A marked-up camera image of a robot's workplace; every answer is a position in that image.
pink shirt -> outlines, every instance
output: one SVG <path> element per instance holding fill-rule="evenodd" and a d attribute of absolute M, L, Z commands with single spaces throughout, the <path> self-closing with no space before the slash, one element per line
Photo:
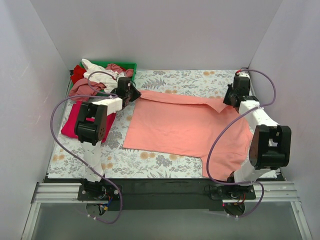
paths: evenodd
<path fill-rule="evenodd" d="M 207 177 L 209 150 L 221 131 L 239 116 L 221 98 L 203 98 L 143 90 L 136 101 L 123 144 L 127 149 L 199 157 Z M 211 175 L 225 181 L 246 159 L 252 134 L 242 118 L 215 146 L 210 159 Z"/>

floral tablecloth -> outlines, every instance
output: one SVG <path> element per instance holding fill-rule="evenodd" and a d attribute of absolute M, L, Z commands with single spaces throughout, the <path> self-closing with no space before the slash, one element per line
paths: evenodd
<path fill-rule="evenodd" d="M 135 75 L 138 90 L 223 98 L 236 70 L 142 70 Z M 61 126 L 68 119 L 72 104 L 65 108 Z M 101 145 L 102 167 L 107 178 L 202 178 L 202 161 L 197 157 L 122 148 L 135 104 L 116 113 L 107 140 Z M 83 158 L 77 139 L 59 133 L 59 141 Z M 82 178 L 84 165 L 57 144 L 48 167 L 48 178 Z"/>

white wall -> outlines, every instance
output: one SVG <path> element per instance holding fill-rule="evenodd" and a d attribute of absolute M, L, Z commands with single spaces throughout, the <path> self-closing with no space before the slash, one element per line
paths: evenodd
<path fill-rule="evenodd" d="M 267 112 L 292 130 L 288 167 L 313 239 L 320 239 L 320 1 L 284 0 L 266 32 L 250 68 L 267 73 L 277 99 Z M 266 79 L 252 74 L 262 102 L 272 99 Z"/>
<path fill-rule="evenodd" d="M 82 57 L 139 69 L 247 67 L 282 0 L 31 0 L 71 70 Z"/>
<path fill-rule="evenodd" d="M 69 73 L 29 0 L 0 0 L 0 28 L 0 239 L 18 240 L 46 174 L 50 115 Z"/>

green basket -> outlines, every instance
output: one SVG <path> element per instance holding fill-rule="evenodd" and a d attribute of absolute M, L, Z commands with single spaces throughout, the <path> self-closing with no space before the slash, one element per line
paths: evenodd
<path fill-rule="evenodd" d="M 108 66 L 108 64 L 117 64 L 118 66 L 120 66 L 120 67 L 122 67 L 122 68 L 124 68 L 124 69 L 133 69 L 133 75 L 132 75 L 132 77 L 131 77 L 131 81 L 132 81 L 132 82 L 135 81 L 135 75 L 136 75 L 136 70 L 137 70 L 137 64 L 136 64 L 135 62 L 125 62 L 125 61 L 123 61 L 123 62 L 117 62 L 117 61 L 103 61 L 103 60 L 97 60 L 97 61 L 95 61 L 95 60 L 93 60 L 93 61 L 89 60 L 89 61 L 90 61 L 92 64 L 96 64 L 96 65 L 101 66 L 101 67 L 103 67 L 103 68 L 106 68 L 106 67 Z M 74 84 L 71 82 L 71 83 L 70 83 L 69 91 L 71 90 L 71 88 L 73 87 L 73 85 L 74 85 Z M 97 96 L 104 96 L 104 94 L 98 93 Z"/>

pile of clothes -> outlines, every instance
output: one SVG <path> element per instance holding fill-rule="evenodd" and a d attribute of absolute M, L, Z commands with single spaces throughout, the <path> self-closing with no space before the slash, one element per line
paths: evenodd
<path fill-rule="evenodd" d="M 121 77 L 132 77 L 134 74 L 133 69 L 124 69 L 114 63 L 110 63 L 106 68 L 93 64 L 87 59 L 82 59 L 81 63 L 84 68 L 79 65 L 75 66 L 73 75 L 70 77 L 73 83 L 73 87 L 69 92 L 69 96 L 77 95 L 97 95 L 96 91 L 104 90 L 106 93 L 110 93 L 113 89 L 118 86 L 118 79 Z M 94 91 L 88 85 L 88 77 L 91 73 L 101 71 L 104 73 L 95 73 L 90 77 L 90 85 Z M 88 101 L 89 97 L 77 97 L 74 100 L 77 101 Z"/>

